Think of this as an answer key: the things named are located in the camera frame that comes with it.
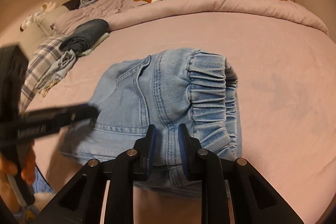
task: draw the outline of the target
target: plaid fabric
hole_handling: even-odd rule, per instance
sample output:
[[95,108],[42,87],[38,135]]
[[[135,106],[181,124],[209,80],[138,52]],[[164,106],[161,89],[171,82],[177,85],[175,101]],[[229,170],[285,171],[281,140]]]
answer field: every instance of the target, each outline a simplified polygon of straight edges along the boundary
[[96,3],[98,0],[81,0],[79,4],[79,8],[87,7],[91,4]]
[[41,77],[47,72],[50,66],[58,60],[63,52],[58,48],[61,40],[67,37],[64,34],[49,37],[44,43],[39,45],[31,57],[26,73],[26,80],[21,90],[20,112],[26,110],[33,100],[36,89],[35,86]]

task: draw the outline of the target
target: black handheld device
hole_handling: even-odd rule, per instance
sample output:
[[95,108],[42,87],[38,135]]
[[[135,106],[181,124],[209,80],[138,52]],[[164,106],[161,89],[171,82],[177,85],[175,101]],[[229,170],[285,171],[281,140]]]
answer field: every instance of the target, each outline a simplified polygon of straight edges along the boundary
[[[0,122],[12,121],[19,115],[18,104],[27,67],[28,59],[18,45],[0,48]],[[17,165],[17,174],[7,177],[18,203],[23,207],[35,202],[32,186],[27,185],[21,178],[21,170],[25,166],[25,157],[29,148],[29,143],[0,148],[0,153]]]
[[0,153],[17,165],[16,176],[7,176],[23,207],[35,202],[33,188],[21,178],[30,142],[58,133],[72,122],[98,117],[98,110],[87,104],[40,109],[19,115],[21,89],[28,60],[19,46],[0,48]]

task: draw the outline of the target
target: hand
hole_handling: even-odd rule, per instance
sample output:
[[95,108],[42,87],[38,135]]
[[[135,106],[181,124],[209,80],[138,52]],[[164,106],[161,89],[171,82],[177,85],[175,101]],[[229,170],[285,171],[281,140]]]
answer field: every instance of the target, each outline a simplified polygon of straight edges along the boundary
[[[30,150],[25,158],[25,167],[21,171],[22,179],[29,185],[35,181],[35,153],[33,151],[34,141],[31,142]],[[15,163],[5,159],[0,154],[0,196],[6,206],[12,212],[17,212],[20,206],[16,200],[16,196],[9,184],[7,175],[15,176],[17,174],[17,166]]]

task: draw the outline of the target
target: jeans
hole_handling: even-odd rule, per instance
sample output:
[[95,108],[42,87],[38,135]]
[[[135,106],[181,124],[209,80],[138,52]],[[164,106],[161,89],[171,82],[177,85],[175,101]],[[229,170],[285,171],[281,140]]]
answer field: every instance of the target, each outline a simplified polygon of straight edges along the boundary
[[90,20],[79,25],[70,36],[64,38],[59,50],[61,52],[73,50],[76,56],[79,56],[90,49],[106,32],[109,32],[109,24],[105,20]]
[[194,48],[166,50],[142,60],[112,65],[101,77],[89,104],[98,107],[96,121],[81,121],[60,147],[84,164],[110,160],[146,135],[150,123],[157,139],[153,171],[135,185],[185,198],[201,196],[201,184],[185,179],[178,126],[203,148],[235,160],[237,145],[237,76],[225,57]]

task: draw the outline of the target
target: pink comforter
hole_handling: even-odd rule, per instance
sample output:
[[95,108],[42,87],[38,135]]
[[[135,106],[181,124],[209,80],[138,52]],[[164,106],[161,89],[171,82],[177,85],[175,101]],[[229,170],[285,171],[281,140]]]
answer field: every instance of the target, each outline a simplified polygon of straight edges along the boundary
[[328,33],[322,20],[290,0],[164,0],[144,4],[144,1],[98,0],[88,7],[61,15],[55,22],[55,28],[62,34],[71,34],[78,25],[101,18],[114,31],[171,16],[234,12],[285,19]]
[[[74,12],[58,20],[63,32],[90,19],[78,13],[79,20]],[[183,15],[165,17],[176,13]],[[336,192],[336,44],[319,18],[278,0],[166,0],[103,18],[119,30],[29,109],[88,101],[102,73],[125,59],[179,47],[225,55],[239,79],[243,157],[305,224],[316,223]],[[36,142],[38,166],[55,189],[79,168],[57,153],[59,140]],[[134,198],[135,223],[200,222],[200,202],[140,189]]]

